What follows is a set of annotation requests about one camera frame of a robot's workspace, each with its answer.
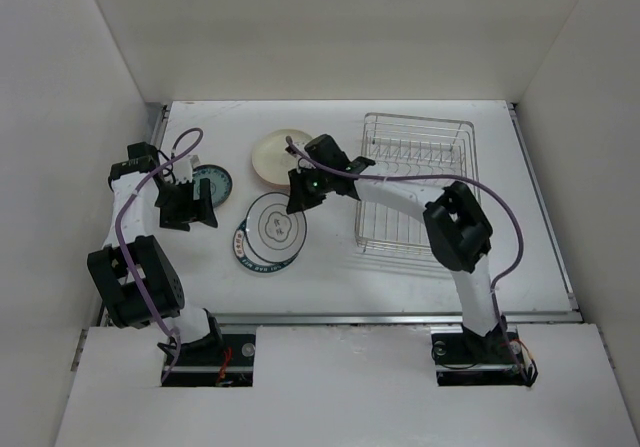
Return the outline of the white plate with black rings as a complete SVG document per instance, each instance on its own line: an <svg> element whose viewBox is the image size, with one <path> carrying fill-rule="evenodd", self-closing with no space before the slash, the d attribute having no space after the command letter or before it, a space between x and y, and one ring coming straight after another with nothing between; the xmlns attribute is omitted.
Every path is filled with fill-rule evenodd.
<svg viewBox="0 0 640 447"><path fill-rule="evenodd" d="M279 192L258 197L245 218L247 244L262 261L276 264L296 257L307 236L303 213L288 214L289 196Z"/></svg>

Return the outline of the dark green patterned plate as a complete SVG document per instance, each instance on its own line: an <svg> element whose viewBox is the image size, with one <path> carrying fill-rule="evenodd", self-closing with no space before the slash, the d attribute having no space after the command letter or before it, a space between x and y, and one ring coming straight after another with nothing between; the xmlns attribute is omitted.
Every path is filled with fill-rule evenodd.
<svg viewBox="0 0 640 447"><path fill-rule="evenodd" d="M193 170L194 198L201 194L200 181L207 179L210 183L210 194L214 209L221 206L231 195L233 188L232 177L229 172L215 164L204 164Z"/></svg>

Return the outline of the cream white plate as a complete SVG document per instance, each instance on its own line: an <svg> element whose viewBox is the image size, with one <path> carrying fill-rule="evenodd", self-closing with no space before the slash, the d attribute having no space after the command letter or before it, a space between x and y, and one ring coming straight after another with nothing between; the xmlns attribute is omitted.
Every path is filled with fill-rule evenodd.
<svg viewBox="0 0 640 447"><path fill-rule="evenodd" d="M313 137L296 129L273 131L259 140L253 147L251 163L258 177L269 186L278 189L289 188L288 172L297 167L298 157L287 152L290 137L294 145L303 150Z"/></svg>

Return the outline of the green rimmed white plate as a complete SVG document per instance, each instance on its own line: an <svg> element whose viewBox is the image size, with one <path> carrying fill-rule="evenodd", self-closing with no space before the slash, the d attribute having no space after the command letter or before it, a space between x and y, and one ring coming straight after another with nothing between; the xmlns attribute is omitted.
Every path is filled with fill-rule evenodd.
<svg viewBox="0 0 640 447"><path fill-rule="evenodd" d="M259 275L276 274L288 268L298 258L297 255L294 255L285 261L276 263L259 259L257 254L249 246L246 231L246 220L241 221L234 233L232 250L236 260L243 268Z"/></svg>

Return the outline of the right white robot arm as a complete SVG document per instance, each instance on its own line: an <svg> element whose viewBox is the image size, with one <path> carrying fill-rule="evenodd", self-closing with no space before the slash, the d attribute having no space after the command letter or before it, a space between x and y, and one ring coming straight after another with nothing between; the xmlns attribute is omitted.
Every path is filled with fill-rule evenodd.
<svg viewBox="0 0 640 447"><path fill-rule="evenodd" d="M303 149L291 137L286 143L286 151L305 162L288 172L289 215L317 207L335 193L420 222L431 254L454 280L462 307L465 353L484 361L498 351L501 314L492 300L488 267L493 228L464 181L453 176L450 184L437 187L416 177L391 176L372 159L349 159L328 134Z"/></svg>

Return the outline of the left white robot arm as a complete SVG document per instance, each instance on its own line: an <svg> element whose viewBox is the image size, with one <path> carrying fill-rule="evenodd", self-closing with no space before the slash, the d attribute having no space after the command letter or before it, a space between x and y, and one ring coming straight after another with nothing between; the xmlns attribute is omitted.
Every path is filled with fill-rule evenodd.
<svg viewBox="0 0 640 447"><path fill-rule="evenodd" d="M112 223L102 248L87 267L104 307L118 328L157 324L170 339L167 354L217 361L226 345L215 317L186 299L179 276L159 244L160 229L187 232L194 223L215 228L217 186L197 174L185 156L173 166L146 143L131 144L128 158L112 165Z"/></svg>

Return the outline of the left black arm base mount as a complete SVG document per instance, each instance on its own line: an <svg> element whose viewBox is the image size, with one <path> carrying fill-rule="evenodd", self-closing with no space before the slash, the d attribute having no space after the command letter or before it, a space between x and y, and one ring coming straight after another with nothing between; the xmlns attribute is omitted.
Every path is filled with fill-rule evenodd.
<svg viewBox="0 0 640 447"><path fill-rule="evenodd" d="M174 341L159 343L165 355L160 381L162 387L245 388L254 383L256 335L224 334L181 346L177 359Z"/></svg>

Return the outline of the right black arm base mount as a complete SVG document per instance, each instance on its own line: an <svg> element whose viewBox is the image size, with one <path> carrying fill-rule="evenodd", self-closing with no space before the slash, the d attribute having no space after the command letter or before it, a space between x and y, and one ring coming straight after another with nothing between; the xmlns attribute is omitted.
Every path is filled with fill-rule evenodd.
<svg viewBox="0 0 640 447"><path fill-rule="evenodd" d="M537 363L517 331L487 338L463 332L431 334L431 357L439 387L524 386L537 381Z"/></svg>

